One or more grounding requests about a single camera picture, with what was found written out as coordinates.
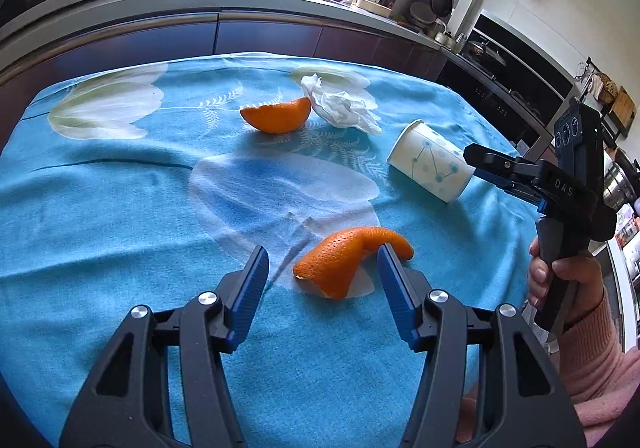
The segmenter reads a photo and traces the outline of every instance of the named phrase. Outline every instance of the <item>tiled wall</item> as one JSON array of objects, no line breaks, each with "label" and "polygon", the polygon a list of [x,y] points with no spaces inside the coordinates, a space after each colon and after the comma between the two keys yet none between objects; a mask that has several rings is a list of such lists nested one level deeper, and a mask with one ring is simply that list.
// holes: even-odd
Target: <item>tiled wall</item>
[{"label": "tiled wall", "polygon": [[[640,105],[640,0],[484,0],[481,9],[531,38],[567,71],[591,59]],[[626,142],[640,158],[640,116]]]}]

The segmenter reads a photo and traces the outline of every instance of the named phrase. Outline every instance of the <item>orange peel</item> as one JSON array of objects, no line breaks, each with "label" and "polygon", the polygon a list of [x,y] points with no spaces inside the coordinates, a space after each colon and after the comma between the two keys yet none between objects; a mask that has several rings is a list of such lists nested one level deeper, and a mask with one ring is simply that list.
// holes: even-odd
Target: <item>orange peel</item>
[{"label": "orange peel", "polygon": [[240,110],[240,115],[247,123],[267,134],[292,132],[305,124],[310,113],[309,98],[260,107],[245,107]]},{"label": "orange peel", "polygon": [[341,300],[347,296],[362,259],[386,242],[401,260],[414,256],[411,244],[395,231],[379,226],[350,228],[320,242],[293,266],[293,274],[312,281],[326,297]]}]

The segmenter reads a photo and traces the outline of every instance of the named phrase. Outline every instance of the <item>white paper cup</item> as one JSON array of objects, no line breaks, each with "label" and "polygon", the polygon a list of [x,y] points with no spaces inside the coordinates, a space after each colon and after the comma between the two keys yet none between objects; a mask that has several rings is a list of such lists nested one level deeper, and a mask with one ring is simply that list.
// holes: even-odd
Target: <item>white paper cup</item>
[{"label": "white paper cup", "polygon": [[462,150],[422,120],[402,131],[386,161],[446,203],[460,196],[475,171]]}]

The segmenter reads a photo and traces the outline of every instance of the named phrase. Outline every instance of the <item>blue tablecloth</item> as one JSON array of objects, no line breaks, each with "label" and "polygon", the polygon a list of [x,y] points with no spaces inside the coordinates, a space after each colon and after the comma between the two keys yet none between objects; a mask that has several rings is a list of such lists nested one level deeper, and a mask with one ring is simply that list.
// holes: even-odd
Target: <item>blue tablecloth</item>
[{"label": "blue tablecloth", "polygon": [[[375,99],[382,135],[312,113],[273,137],[241,119],[240,107],[298,98],[303,75],[332,70]],[[520,304],[536,218],[476,178],[447,205],[388,167],[416,119],[460,148],[514,152],[446,88],[327,60],[180,60],[41,92],[0,155],[0,370],[36,427],[57,445],[131,307],[182,306],[261,244],[270,279],[246,342],[223,359],[248,446],[396,446],[424,356],[400,340],[374,259],[339,302],[305,293],[292,264],[334,230],[379,224],[411,242],[410,266],[434,287],[469,305]],[[170,372],[185,440],[175,363]]]}]

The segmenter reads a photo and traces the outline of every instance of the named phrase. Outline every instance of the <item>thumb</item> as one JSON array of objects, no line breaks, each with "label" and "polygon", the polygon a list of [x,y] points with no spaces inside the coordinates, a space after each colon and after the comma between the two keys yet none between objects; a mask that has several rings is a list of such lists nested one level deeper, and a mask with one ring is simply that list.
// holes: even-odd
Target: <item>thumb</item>
[{"label": "thumb", "polygon": [[580,284],[590,284],[602,280],[600,265],[588,252],[581,253],[580,256],[556,260],[551,267],[555,274],[563,280],[575,280]]}]

